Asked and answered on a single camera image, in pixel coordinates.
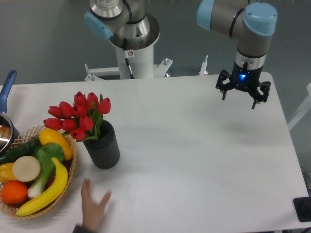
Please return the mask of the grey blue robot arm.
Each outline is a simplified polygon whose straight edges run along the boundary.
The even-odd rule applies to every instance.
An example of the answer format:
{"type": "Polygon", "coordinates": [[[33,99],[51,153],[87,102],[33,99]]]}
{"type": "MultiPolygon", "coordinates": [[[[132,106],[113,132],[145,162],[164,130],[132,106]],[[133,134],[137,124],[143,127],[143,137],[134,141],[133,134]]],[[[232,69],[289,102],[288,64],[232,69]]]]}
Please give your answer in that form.
{"type": "MultiPolygon", "coordinates": [[[[122,79],[149,79],[166,74],[168,66],[154,64],[154,44],[160,36],[159,23],[147,13],[142,0],[92,0],[84,15],[88,28],[115,48],[122,79]]],[[[228,4],[204,0],[196,15],[197,24],[238,42],[232,72],[222,70],[216,88],[225,95],[232,89],[248,93],[254,104],[266,102],[270,82],[260,81],[277,11],[267,3],[228,4]]]]}

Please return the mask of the bare human hand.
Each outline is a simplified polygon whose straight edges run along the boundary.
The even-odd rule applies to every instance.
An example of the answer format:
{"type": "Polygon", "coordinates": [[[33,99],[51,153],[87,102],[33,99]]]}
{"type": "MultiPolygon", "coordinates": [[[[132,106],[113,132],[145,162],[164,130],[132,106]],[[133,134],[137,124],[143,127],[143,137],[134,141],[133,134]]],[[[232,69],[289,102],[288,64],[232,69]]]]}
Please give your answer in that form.
{"type": "Polygon", "coordinates": [[[84,179],[81,188],[82,198],[82,226],[91,232],[96,232],[104,218],[105,208],[112,192],[104,194],[100,202],[95,202],[90,193],[90,179],[84,179]]]}

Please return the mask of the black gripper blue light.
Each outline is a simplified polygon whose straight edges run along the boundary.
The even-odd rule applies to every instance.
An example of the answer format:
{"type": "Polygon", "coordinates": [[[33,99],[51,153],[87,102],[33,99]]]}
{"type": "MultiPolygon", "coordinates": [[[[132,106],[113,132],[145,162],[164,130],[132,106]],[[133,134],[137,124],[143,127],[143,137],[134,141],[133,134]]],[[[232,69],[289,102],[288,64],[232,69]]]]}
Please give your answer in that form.
{"type": "Polygon", "coordinates": [[[234,63],[232,73],[222,70],[216,82],[216,88],[222,93],[222,100],[226,99],[227,91],[234,89],[249,92],[253,98],[251,109],[261,102],[266,102],[269,97],[271,82],[259,82],[262,67],[258,69],[243,69],[234,63]]]}

